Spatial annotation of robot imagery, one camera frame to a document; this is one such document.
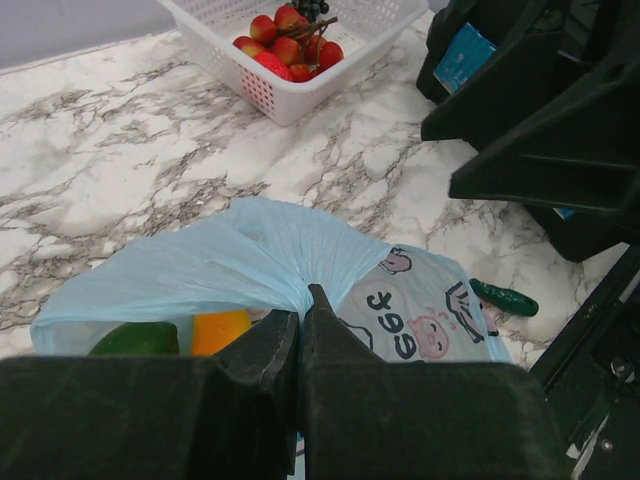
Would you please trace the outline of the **blue plastic bag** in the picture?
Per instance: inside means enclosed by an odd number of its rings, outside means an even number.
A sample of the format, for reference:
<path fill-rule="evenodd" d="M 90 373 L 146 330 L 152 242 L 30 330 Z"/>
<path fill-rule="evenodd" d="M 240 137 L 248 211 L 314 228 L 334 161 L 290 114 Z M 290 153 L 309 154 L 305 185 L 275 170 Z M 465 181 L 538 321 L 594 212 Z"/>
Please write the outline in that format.
<path fill-rule="evenodd" d="M 166 321 L 182 345 L 197 314 L 307 313 L 310 286 L 366 347 L 389 362 L 506 362 L 462 267 L 366 236 L 320 210 L 261 197 L 176 232 L 131 241 L 66 281 L 30 335 L 39 354 L 84 355 L 117 325 Z"/>

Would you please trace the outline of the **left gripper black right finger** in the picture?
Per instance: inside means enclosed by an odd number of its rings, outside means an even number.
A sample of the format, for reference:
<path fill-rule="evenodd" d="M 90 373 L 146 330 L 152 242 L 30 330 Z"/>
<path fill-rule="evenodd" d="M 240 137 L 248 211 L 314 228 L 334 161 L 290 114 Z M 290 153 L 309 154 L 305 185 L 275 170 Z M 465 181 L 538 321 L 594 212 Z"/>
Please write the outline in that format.
<path fill-rule="evenodd" d="M 321 288 L 301 330 L 310 479 L 566 479 L 538 382 L 507 363 L 388 363 Z"/>

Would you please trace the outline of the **red fake fruit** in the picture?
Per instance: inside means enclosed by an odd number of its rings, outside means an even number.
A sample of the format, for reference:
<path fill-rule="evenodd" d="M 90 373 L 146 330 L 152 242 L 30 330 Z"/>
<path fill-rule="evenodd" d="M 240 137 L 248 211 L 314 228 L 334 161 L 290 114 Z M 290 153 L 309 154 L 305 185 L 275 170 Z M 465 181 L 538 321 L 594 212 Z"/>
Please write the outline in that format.
<path fill-rule="evenodd" d="M 256 54 L 253 59 L 277 77 L 289 82 L 294 81 L 289 67 L 274 53 L 263 51 Z"/>

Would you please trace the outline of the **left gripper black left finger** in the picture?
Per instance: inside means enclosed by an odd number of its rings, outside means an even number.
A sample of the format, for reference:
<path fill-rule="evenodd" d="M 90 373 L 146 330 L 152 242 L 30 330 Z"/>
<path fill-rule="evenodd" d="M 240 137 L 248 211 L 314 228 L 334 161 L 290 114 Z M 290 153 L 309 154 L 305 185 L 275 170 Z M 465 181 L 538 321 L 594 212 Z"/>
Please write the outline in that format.
<path fill-rule="evenodd" d="M 299 320 L 274 311 L 211 357 L 1 363 L 5 479 L 284 479 Z"/>

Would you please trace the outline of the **orange yellow fake fruit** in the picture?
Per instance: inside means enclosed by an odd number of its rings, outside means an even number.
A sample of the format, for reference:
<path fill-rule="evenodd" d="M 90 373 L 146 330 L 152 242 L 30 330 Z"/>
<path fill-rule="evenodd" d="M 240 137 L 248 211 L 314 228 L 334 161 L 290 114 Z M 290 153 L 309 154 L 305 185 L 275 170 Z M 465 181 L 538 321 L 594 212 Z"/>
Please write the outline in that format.
<path fill-rule="evenodd" d="M 248 331 L 250 326 L 246 310 L 195 315 L 191 354 L 214 355 Z"/>

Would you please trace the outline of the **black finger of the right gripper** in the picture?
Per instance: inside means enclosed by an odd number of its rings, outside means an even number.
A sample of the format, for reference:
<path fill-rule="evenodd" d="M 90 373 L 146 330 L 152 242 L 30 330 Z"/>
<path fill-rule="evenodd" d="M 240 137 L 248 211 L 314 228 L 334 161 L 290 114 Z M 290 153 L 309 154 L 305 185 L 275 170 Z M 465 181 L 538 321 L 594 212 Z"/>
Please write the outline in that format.
<path fill-rule="evenodd" d="M 638 213 L 638 65 L 584 75 L 457 170 L 449 195 L 597 215 Z"/>
<path fill-rule="evenodd" d="M 428 29 L 419 91 L 435 108 L 425 141 L 481 149 L 557 96 L 596 61 L 610 1 L 451 1 Z"/>

